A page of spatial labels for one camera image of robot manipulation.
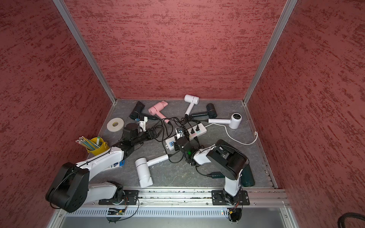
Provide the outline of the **dark green hair dryer back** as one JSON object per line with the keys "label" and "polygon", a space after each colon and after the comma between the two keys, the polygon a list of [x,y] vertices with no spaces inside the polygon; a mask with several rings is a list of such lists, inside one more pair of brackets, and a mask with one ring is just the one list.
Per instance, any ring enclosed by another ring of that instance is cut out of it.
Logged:
{"label": "dark green hair dryer back", "polygon": [[195,113],[195,114],[189,115],[189,117],[191,117],[191,118],[208,117],[209,119],[215,119],[217,116],[218,115],[217,115],[215,106],[212,103],[207,104],[205,112],[200,112],[200,113]]}

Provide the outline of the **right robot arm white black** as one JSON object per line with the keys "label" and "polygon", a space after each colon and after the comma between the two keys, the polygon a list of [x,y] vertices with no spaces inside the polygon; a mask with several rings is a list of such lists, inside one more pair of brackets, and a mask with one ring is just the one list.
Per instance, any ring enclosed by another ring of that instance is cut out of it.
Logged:
{"label": "right robot arm white black", "polygon": [[174,142],[174,148],[183,153],[185,161],[191,166],[212,163],[218,168],[225,177],[223,195],[226,202],[231,205],[236,203],[242,172],[249,165],[246,155],[222,139],[210,147],[196,150],[187,138],[181,137]]}

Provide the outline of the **white round hair dryer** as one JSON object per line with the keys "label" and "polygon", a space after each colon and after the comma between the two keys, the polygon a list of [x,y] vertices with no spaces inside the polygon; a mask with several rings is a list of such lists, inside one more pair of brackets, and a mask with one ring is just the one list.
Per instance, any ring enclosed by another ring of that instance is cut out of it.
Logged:
{"label": "white round hair dryer", "polygon": [[230,119],[208,119],[210,124],[227,124],[231,129],[237,129],[242,121],[242,116],[239,113],[231,115]]}

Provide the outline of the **white hair dryer front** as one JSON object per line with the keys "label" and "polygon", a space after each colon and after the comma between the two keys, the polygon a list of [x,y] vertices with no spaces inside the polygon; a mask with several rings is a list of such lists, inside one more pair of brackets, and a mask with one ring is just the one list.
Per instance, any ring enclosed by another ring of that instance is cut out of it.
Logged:
{"label": "white hair dryer front", "polygon": [[140,158],[135,161],[135,166],[139,178],[139,184],[141,188],[146,188],[153,185],[152,176],[149,170],[150,166],[161,163],[169,159],[167,154],[147,161],[146,158]]}

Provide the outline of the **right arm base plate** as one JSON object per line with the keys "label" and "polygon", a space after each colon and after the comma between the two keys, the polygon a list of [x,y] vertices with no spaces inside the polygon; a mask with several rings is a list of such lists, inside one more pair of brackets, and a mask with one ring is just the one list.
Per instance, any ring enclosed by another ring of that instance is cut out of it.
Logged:
{"label": "right arm base plate", "polygon": [[250,205],[250,200],[247,191],[239,190],[235,196],[231,196],[224,190],[214,190],[211,192],[213,205],[225,205],[225,206],[241,206]]}

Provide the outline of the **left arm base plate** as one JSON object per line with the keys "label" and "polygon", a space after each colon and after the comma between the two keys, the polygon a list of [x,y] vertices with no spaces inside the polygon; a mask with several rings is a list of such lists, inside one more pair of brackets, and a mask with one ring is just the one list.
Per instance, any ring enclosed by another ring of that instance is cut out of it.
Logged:
{"label": "left arm base plate", "polygon": [[112,205],[112,206],[129,206],[129,205],[137,205],[139,191],[138,190],[126,190],[123,193],[120,202],[115,202],[112,199],[101,199],[99,200],[99,205]]}

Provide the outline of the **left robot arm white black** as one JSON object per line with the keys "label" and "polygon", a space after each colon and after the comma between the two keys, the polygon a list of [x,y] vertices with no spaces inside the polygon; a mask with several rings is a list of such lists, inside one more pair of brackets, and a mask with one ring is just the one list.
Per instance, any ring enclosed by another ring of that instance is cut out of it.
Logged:
{"label": "left robot arm white black", "polygon": [[128,158],[136,146],[158,138],[162,132],[161,126],[140,131],[138,124],[127,124],[123,128],[121,140],[105,152],[76,164],[63,164],[46,193],[46,201],[52,208],[67,212],[75,212],[85,203],[99,200],[107,200],[115,205],[124,203],[122,184],[113,180],[100,184],[91,184],[90,181],[108,167]]}

